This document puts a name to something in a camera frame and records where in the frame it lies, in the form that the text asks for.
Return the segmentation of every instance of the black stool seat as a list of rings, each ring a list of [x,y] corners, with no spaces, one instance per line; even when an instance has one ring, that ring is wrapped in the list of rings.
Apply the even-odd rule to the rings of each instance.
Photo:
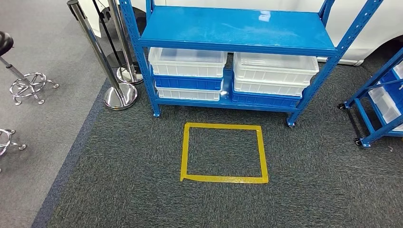
[[[0,31],[0,56],[7,53],[13,46],[14,41],[12,37],[3,31]]]

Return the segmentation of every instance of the blue plastic bin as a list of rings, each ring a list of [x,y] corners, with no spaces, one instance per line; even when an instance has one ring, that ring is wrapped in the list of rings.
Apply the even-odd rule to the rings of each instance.
[[[232,87],[231,99],[235,103],[276,107],[295,107],[302,98],[300,96],[237,92],[233,88],[234,87]]]
[[[400,79],[399,76],[392,69],[385,76],[383,76],[381,78],[381,80],[379,80],[379,81],[381,83],[385,83],[385,82],[390,82],[390,81],[399,80],[399,79]],[[403,82],[384,85],[385,90],[389,93],[389,95],[395,102],[396,107],[400,111],[403,111],[403,89],[399,90],[399,88],[402,86],[402,84],[403,84]]]
[[[154,75],[154,79],[157,87],[221,90],[221,82],[224,78]]]

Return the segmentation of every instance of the blue rolling cart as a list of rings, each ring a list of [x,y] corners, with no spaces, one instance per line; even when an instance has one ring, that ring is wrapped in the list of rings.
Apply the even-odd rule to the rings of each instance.
[[[370,78],[348,101],[345,101],[338,105],[341,110],[349,109],[355,103],[360,112],[366,127],[368,128],[369,135],[364,138],[356,138],[355,143],[357,145],[362,145],[364,147],[370,147],[371,143],[375,140],[381,138],[382,136],[395,136],[403,137],[402,131],[394,131],[397,126],[403,124],[403,115],[400,115],[396,119],[389,123],[386,123],[382,113],[380,112],[377,105],[374,103],[369,95],[369,91],[384,87],[392,99],[397,103],[397,106],[403,105],[402,93],[400,93],[399,88],[403,85],[403,79],[400,79],[393,68],[403,60],[403,48],[396,53],[381,69],[379,69],[372,78]],[[361,105],[361,98],[368,97],[372,108],[374,109],[382,127],[375,130],[368,118],[363,106]]]
[[[367,0],[337,47],[325,29],[334,1],[325,0],[319,13],[314,13],[156,6],[153,0],[146,0],[147,26],[140,36],[130,1],[119,0],[155,117],[160,116],[159,105],[261,110],[290,113],[287,118],[290,127],[295,126],[299,115],[383,0]],[[321,56],[328,59],[312,84],[304,90],[298,105],[282,107],[232,102],[232,70],[224,72],[226,93],[221,93],[219,101],[159,98],[144,47]]]

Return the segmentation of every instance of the stanchion post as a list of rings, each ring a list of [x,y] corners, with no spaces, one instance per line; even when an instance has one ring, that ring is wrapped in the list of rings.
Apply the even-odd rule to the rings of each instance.
[[[98,59],[100,65],[104,69],[106,76],[108,77],[112,87],[108,89],[104,96],[105,105],[113,110],[122,110],[132,106],[137,98],[137,90],[136,88],[127,83],[118,83],[116,80],[112,69],[106,59],[106,56],[96,39],[87,19],[82,11],[78,0],[69,0],[67,2],[68,7],[71,10],[71,13],[78,21],[80,27],[84,31],[86,38],[93,51],[95,52],[96,58]]]
[[[132,55],[130,53],[129,44],[126,40],[125,29],[123,26],[123,21],[119,12],[119,8],[117,7],[116,0],[108,0],[109,9],[111,11],[112,20],[115,23],[117,35],[119,37],[120,43],[122,44],[122,51],[126,61],[126,67],[120,67],[117,70],[117,78],[126,83],[130,84],[138,84],[143,82],[143,77],[141,74],[136,74],[136,70],[134,68]]]

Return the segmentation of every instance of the chrome stool base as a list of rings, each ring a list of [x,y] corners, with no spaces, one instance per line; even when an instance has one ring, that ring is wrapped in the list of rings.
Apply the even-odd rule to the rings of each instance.
[[[116,77],[119,81],[132,85],[137,85],[143,82],[143,75],[136,74],[137,71],[135,71],[134,66],[131,66],[131,71],[133,73],[132,76],[125,66],[127,66],[127,64],[123,64],[122,67],[119,67],[116,71]]]
[[[137,98],[137,89],[132,84],[119,83],[119,87],[122,91],[123,98],[117,95],[117,92],[113,87],[109,88],[104,96],[105,105],[113,110],[123,110],[131,107]]]
[[[5,144],[0,144],[0,156],[2,156],[6,152],[6,150],[8,149],[9,146],[18,146],[18,149],[20,151],[24,150],[27,147],[25,144],[18,144],[16,142],[11,141],[11,135],[13,135],[15,133],[15,130],[0,129],[0,136],[3,133],[6,134],[7,142]]]
[[[29,73],[24,75],[24,79],[17,79],[11,84],[10,93],[13,96],[15,105],[20,105],[22,102],[17,100],[17,98],[25,98],[29,96],[34,96],[38,100],[38,104],[43,104],[44,99],[40,99],[37,93],[46,85],[46,83],[51,83],[53,88],[58,88],[59,84],[54,83],[46,78],[46,75],[41,73]]]

